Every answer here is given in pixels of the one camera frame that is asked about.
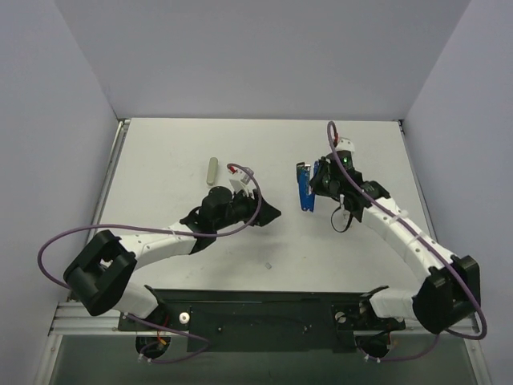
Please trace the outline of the blue stapler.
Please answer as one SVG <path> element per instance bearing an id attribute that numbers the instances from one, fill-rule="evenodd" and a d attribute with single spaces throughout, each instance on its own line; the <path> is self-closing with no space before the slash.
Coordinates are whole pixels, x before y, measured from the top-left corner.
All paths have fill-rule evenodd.
<path id="1" fill-rule="evenodd" d="M 313 164 L 306 164 L 305 162 L 296 164 L 298 195 L 301 210 L 304 212 L 312 213 L 314 211 L 316 194 L 313 192 L 309 182 L 316 174 L 317 168 L 317 160 Z"/>

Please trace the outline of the beige stapler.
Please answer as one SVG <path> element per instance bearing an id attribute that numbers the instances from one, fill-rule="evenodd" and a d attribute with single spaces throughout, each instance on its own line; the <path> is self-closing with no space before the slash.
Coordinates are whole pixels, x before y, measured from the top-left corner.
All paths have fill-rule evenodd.
<path id="1" fill-rule="evenodd" d="M 211 157 L 208 161 L 206 184 L 211 187 L 216 183 L 216 177 L 219 167 L 219 161 L 216 157 Z"/>

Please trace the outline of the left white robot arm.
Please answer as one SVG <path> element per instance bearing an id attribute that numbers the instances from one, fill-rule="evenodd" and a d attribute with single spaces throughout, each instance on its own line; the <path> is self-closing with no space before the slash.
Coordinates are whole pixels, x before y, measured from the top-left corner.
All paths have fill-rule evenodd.
<path id="1" fill-rule="evenodd" d="M 153 289 L 131 281 L 137 269 L 170 257 L 199 253 L 231 225 L 242 222 L 263 227 L 280 215 L 281 211 L 258 191 L 246 194 L 225 187 L 211 188 L 199 207 L 162 233 L 97 233 L 67 267 L 63 279 L 89 315 L 117 310 L 135 315 L 145 329 L 156 330 L 164 323 L 165 311 Z"/>

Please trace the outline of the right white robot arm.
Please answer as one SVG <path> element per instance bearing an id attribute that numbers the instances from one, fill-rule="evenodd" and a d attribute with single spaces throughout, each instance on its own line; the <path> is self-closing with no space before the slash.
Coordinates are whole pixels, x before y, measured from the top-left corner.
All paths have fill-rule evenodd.
<path id="1" fill-rule="evenodd" d="M 372 229 L 405 262 L 417 290 L 386 287 L 358 307 L 360 323 L 375 328 L 387 318 L 413 319 L 439 334 L 475 313 L 480 303 L 479 264 L 458 257 L 424 233 L 375 180 L 364 180 L 349 151 L 317 161 L 309 181 L 312 192 L 341 204 L 350 218 Z"/>

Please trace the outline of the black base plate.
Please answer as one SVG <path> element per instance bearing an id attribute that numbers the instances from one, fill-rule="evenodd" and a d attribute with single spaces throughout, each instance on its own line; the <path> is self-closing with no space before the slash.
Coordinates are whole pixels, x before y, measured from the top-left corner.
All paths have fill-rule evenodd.
<path id="1" fill-rule="evenodd" d="M 164 290 L 154 322 L 196 335 L 195 351 L 352 352 L 360 340 L 385 341 L 405 330 L 395 318 L 378 318 L 366 293 Z"/>

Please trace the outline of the aluminium rail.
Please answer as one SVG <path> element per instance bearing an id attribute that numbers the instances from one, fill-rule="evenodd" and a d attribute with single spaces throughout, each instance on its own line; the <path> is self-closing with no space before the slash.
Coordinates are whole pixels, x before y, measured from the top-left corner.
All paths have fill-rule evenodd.
<path id="1" fill-rule="evenodd" d="M 134 331 L 119 330 L 119 316 L 117 310 L 109 310 L 100 316 L 90 316 L 81 303 L 59 302 L 49 335 L 135 335 Z"/>

